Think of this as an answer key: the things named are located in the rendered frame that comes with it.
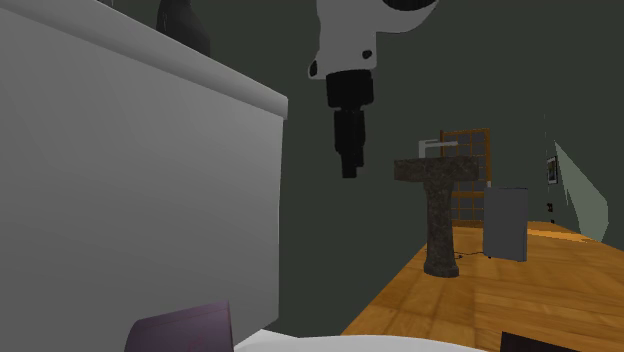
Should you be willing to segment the dark vase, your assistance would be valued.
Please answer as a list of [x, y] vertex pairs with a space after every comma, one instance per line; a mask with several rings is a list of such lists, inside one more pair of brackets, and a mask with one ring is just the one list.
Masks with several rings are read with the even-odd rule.
[[211, 56], [210, 38], [193, 10], [192, 0], [160, 0], [156, 30], [207, 57]]

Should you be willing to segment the grey cabinet box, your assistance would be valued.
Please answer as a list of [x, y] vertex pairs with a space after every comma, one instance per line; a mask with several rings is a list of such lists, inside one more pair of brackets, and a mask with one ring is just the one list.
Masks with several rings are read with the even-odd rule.
[[491, 187], [484, 193], [483, 252], [489, 258], [527, 260], [528, 189]]

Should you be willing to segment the purple box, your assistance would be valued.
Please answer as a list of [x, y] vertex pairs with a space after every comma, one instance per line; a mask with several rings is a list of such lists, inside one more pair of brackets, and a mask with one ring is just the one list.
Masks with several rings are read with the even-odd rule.
[[234, 352], [229, 302], [137, 320], [124, 352]]

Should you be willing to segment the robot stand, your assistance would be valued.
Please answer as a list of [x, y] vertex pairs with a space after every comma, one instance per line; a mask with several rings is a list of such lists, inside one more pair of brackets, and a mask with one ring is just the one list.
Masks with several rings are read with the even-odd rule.
[[499, 352], [579, 352], [575, 349], [503, 332]]

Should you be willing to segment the dark stone pedestal sink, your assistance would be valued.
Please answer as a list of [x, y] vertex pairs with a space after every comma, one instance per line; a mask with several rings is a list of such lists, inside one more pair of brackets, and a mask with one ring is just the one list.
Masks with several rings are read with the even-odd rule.
[[427, 201], [427, 252], [423, 270], [440, 278], [459, 276], [452, 231], [452, 192], [455, 183], [478, 179], [479, 161], [474, 156], [428, 158], [426, 150], [457, 145], [457, 141], [421, 140], [417, 158], [394, 161], [396, 181], [423, 184]]

